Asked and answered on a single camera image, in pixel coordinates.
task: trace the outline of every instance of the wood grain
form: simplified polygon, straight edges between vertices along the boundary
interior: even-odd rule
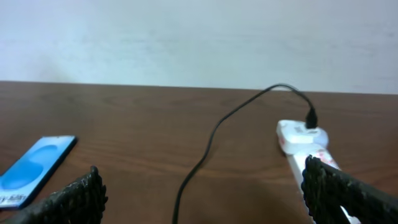
[[[96,165],[109,195],[103,223],[170,223],[178,187],[213,126],[256,92],[2,82],[0,173],[41,136],[73,134],[78,144],[36,200]],[[398,96],[308,96],[340,167],[398,196]],[[227,120],[184,191],[180,223],[308,223],[275,136],[278,120],[306,112],[294,94],[273,91]]]

